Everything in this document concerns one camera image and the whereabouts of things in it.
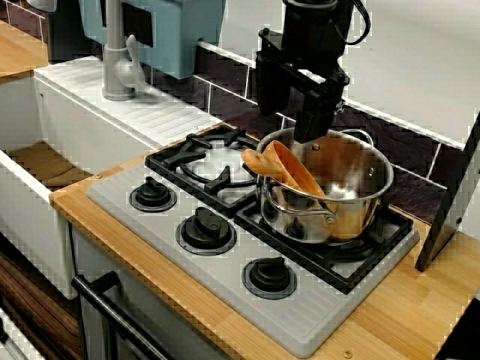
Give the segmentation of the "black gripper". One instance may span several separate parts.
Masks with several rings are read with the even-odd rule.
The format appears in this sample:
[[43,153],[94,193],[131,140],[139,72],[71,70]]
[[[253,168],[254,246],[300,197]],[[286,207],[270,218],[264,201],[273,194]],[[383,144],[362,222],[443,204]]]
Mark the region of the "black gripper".
[[256,94],[262,114],[287,108],[290,89],[304,94],[294,139],[324,137],[342,103],[350,78],[338,64],[346,46],[353,1],[286,1],[281,33],[259,31],[256,53]]

